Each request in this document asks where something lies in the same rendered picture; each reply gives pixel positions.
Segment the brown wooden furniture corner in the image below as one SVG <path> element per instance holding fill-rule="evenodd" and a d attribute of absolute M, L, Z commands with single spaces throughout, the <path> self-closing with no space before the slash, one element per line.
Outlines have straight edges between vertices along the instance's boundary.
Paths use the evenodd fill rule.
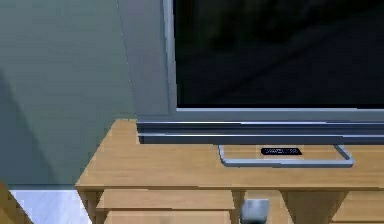
<path fill-rule="evenodd" d="M 0 224 L 34 224 L 8 187 L 1 181 Z"/>

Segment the small grey cup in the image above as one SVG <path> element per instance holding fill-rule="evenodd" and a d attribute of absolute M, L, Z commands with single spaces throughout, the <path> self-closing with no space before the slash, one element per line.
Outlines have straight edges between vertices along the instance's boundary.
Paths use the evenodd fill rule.
<path fill-rule="evenodd" d="M 266 224 L 269 206 L 268 199 L 246 199 L 241 208 L 241 224 Z"/>

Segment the grey flat television set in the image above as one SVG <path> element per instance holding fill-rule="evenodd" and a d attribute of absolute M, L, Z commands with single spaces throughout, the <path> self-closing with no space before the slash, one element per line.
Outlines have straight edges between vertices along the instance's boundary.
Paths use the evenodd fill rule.
<path fill-rule="evenodd" d="M 384 0 L 118 0 L 136 121 L 384 126 Z"/>

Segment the light wooden television stand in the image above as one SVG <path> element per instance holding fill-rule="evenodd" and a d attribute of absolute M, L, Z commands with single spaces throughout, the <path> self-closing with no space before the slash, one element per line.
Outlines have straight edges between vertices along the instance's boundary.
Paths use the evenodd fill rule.
<path fill-rule="evenodd" d="M 241 224 L 246 199 L 266 224 L 384 224 L 384 126 L 117 120 L 76 188 L 92 224 Z"/>

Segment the black remote control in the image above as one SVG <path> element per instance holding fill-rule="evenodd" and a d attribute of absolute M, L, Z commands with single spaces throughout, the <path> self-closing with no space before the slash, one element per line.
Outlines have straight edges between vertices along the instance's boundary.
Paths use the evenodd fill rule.
<path fill-rule="evenodd" d="M 302 155 L 299 148 L 261 148 L 262 155 Z"/>

